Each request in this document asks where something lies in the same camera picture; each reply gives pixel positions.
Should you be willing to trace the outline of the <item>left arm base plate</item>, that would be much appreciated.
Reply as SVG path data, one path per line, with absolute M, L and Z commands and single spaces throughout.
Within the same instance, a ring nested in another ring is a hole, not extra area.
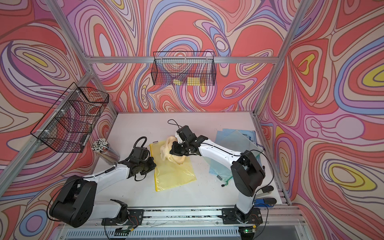
M 102 226 L 140 226 L 143 222 L 144 210 L 121 210 L 115 218 L 102 219 Z

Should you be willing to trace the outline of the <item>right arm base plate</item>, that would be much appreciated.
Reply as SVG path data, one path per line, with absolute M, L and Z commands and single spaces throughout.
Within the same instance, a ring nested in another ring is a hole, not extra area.
M 224 225 L 251 224 L 259 226 L 264 222 L 259 208 L 252 208 L 247 214 L 236 208 L 224 208 L 218 218 L 223 220 Z

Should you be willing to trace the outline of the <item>light blue mesh document bag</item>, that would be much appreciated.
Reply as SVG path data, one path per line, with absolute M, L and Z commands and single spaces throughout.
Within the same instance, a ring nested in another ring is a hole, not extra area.
M 249 130 L 235 130 L 235 129 L 231 129 L 233 130 L 233 132 L 235 131 L 238 131 L 239 133 L 241 133 L 243 136 L 245 136 L 248 140 L 250 140 L 251 142 L 253 143 L 257 143 L 257 134 L 255 131 L 249 131 Z

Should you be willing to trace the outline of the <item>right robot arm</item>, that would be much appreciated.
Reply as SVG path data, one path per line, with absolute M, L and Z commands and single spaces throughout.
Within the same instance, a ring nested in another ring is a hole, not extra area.
M 207 157 L 232 172 L 239 196 L 233 208 L 222 209 L 222 214 L 218 217 L 223 220 L 223 224 L 259 225 L 261 222 L 252 219 L 254 198 L 266 174 L 254 154 L 248 150 L 236 152 L 214 143 L 203 135 L 196 136 L 189 126 L 179 128 L 175 137 L 177 140 L 172 143 L 171 155 Z

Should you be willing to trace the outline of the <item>yellow document bag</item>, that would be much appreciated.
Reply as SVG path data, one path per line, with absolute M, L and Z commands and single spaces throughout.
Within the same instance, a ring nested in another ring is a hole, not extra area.
M 183 186 L 197 180 L 189 157 L 186 157 L 180 165 L 162 159 L 161 147 L 165 145 L 165 141 L 150 144 L 151 155 L 157 165 L 154 173 L 155 190 L 157 192 Z

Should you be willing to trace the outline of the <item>yellow wiping cloth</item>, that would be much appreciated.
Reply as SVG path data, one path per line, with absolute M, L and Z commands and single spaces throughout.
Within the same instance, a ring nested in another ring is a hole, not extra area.
M 178 139 L 174 136 L 170 136 L 167 138 L 165 143 L 161 144 L 160 146 L 160 161 L 165 162 L 169 161 L 174 164 L 182 165 L 185 160 L 186 156 L 176 156 L 171 154 L 171 150 L 173 147 L 173 143 L 178 143 Z

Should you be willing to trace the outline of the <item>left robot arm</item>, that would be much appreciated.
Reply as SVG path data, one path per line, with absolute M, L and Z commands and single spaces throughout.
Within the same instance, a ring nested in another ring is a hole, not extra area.
M 49 220 L 64 222 L 78 228 L 88 220 L 103 220 L 104 225 L 126 225 L 133 227 L 141 223 L 135 213 L 131 213 L 128 205 L 117 199 L 97 202 L 96 195 L 112 185 L 133 178 L 137 175 L 146 177 L 156 168 L 151 152 L 145 147 L 147 137 L 140 137 L 139 146 L 134 144 L 129 156 L 111 168 L 89 176 L 72 176 L 56 193 L 47 206 Z

